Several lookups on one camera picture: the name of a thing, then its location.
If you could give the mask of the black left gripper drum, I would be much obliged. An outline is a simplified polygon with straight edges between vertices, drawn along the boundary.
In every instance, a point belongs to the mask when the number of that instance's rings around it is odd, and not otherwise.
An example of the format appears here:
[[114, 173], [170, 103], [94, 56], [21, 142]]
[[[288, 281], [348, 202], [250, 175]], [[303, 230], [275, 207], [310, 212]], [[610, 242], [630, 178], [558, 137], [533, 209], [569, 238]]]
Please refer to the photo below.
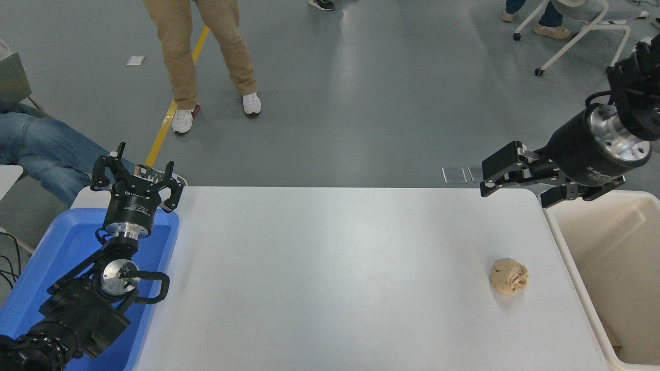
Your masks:
[[113, 184], [111, 200], [103, 222], [104, 230], [118, 230], [119, 225], [137, 225], [151, 230], [160, 204], [155, 183], [135, 176], [119, 179]]

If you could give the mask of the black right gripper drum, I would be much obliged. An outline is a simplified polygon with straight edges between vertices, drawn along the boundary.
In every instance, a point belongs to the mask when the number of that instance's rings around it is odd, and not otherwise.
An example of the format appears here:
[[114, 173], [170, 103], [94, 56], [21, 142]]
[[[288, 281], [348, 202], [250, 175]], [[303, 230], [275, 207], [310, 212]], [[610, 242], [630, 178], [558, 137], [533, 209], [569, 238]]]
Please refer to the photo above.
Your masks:
[[559, 127], [541, 153], [571, 180], [589, 187], [603, 185], [627, 173], [622, 160], [611, 155], [592, 131], [602, 121], [603, 106], [588, 106]]

